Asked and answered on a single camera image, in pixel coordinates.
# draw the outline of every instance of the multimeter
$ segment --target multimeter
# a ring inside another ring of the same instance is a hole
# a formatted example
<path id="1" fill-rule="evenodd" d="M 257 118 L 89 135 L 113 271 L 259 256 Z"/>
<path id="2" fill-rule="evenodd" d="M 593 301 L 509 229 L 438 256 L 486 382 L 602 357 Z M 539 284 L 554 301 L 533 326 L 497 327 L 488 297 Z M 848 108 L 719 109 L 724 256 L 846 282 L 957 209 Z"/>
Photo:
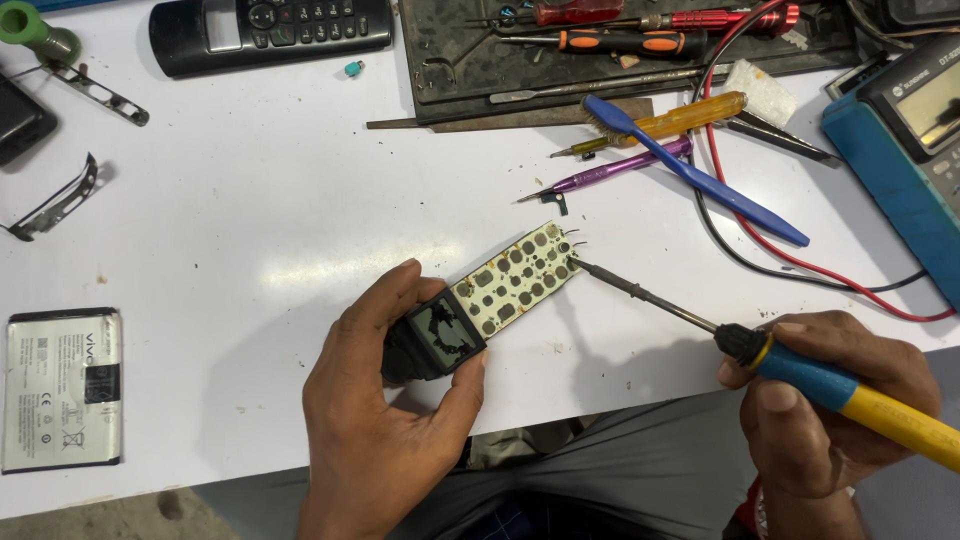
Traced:
<path id="1" fill-rule="evenodd" d="M 960 308 L 960 35 L 879 69 L 827 106 L 823 129 Z"/>

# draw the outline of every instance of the purple screwdriver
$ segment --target purple screwdriver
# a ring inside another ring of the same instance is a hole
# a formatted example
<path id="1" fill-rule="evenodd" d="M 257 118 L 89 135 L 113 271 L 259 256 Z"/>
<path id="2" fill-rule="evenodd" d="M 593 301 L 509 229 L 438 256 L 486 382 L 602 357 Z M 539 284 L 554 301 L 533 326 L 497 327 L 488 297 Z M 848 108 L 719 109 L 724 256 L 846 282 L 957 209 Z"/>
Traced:
<path id="1" fill-rule="evenodd" d="M 682 158 L 684 156 L 689 156 L 690 152 L 693 151 L 693 143 L 686 135 L 680 135 L 680 138 L 677 140 L 664 144 L 663 148 L 677 158 Z M 536 199 L 549 193 L 567 193 L 567 191 L 573 191 L 575 189 L 580 189 L 581 187 L 594 185 L 601 180 L 606 180 L 607 178 L 615 174 L 622 173 L 623 171 L 631 171 L 640 167 L 652 165 L 658 161 L 660 161 L 660 158 L 654 156 L 652 152 L 644 152 L 643 154 L 640 154 L 634 158 L 618 161 L 616 163 L 610 163 L 608 165 L 600 165 L 599 167 L 594 167 L 589 171 L 584 171 L 571 177 L 564 178 L 556 184 L 547 187 L 545 190 L 534 193 L 533 195 L 527 195 L 517 202 L 522 203 L 524 201 Z"/>

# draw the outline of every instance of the blue pry tool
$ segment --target blue pry tool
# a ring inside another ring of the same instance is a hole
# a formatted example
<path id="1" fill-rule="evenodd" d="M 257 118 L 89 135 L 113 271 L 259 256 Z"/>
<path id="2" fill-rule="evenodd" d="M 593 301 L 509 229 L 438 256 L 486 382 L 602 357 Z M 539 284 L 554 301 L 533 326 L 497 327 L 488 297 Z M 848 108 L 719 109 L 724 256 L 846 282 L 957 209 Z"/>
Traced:
<path id="1" fill-rule="evenodd" d="M 613 130 L 620 134 L 632 135 L 640 144 L 649 148 L 654 155 L 660 158 L 668 169 L 684 179 L 688 184 L 701 189 L 707 195 L 716 199 L 723 206 L 743 214 L 747 219 L 758 224 L 760 227 L 790 240 L 798 246 L 806 247 L 810 245 L 810 239 L 806 234 L 797 231 L 797 229 L 784 221 L 780 216 L 755 203 L 704 171 L 674 158 L 666 149 L 638 128 L 634 121 L 630 119 L 630 116 L 623 110 L 620 110 L 616 105 L 611 105 L 592 95 L 584 98 L 583 105 L 584 109 L 593 116 L 594 124 L 598 129 Z"/>

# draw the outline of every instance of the green spool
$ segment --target green spool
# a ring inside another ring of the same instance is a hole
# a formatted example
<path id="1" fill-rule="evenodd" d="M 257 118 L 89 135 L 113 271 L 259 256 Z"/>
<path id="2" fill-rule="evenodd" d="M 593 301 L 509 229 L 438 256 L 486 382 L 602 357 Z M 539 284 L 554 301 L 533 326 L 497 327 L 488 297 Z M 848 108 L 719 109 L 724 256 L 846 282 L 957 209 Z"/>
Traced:
<path id="1" fill-rule="evenodd" d="M 21 0 L 0 4 L 0 41 L 23 45 L 41 63 L 71 64 L 80 56 L 80 39 L 65 28 L 51 28 L 32 5 Z"/>

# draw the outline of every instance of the battery label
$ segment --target battery label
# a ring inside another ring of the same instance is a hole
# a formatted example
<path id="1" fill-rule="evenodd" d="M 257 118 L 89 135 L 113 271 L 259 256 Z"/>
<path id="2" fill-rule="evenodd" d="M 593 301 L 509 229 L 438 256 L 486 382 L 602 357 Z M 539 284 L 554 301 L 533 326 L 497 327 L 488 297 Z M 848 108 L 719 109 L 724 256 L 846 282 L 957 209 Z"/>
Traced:
<path id="1" fill-rule="evenodd" d="M 4 474 L 119 461 L 119 338 L 115 313 L 7 325 Z"/>

